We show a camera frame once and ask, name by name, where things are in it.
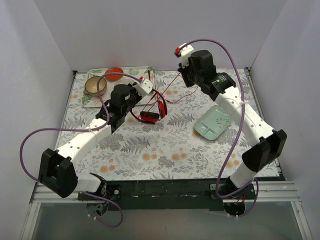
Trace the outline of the red black headphones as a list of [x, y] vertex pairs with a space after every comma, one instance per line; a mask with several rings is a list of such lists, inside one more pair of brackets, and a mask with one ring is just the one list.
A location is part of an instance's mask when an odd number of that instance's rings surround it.
[[140, 123], [154, 125], [156, 122], [164, 119], [168, 114], [167, 102], [158, 90], [153, 89], [151, 91], [152, 97], [151, 100], [155, 100], [155, 102], [151, 105], [149, 110], [142, 110], [139, 113], [139, 116], [136, 116], [132, 110], [130, 110], [130, 114], [132, 117]]

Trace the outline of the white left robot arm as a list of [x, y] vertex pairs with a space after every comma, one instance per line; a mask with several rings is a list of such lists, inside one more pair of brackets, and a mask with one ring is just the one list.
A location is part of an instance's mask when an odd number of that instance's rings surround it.
[[95, 173], [77, 174], [75, 167], [124, 123], [129, 111], [146, 95], [141, 86], [140, 83], [116, 85], [106, 101], [107, 108], [100, 109], [85, 132], [56, 150], [46, 149], [41, 156], [39, 182], [62, 198], [75, 192], [89, 192], [95, 200], [103, 199], [107, 193], [106, 180]]

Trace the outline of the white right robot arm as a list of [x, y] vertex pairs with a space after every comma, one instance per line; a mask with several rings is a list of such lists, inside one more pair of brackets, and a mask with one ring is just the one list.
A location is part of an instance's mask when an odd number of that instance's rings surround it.
[[216, 185], [216, 194], [237, 199], [245, 187], [266, 165], [280, 156], [287, 140], [284, 130], [275, 130], [241, 98], [236, 82], [225, 72], [218, 73], [208, 50], [195, 51], [190, 45], [175, 50], [181, 58], [178, 71], [187, 87], [197, 85], [219, 105], [244, 134], [250, 149], [242, 154], [242, 163], [223, 185]]

